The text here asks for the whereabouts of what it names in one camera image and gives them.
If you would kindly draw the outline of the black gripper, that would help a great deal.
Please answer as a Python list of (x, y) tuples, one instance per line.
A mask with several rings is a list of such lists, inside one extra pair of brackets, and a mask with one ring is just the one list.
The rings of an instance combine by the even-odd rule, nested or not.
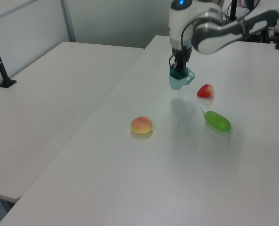
[(172, 48), (173, 56), (170, 56), (170, 69), (174, 71), (184, 72), (186, 69), (186, 63), (192, 53), (192, 47), (183, 47), (182, 50)]

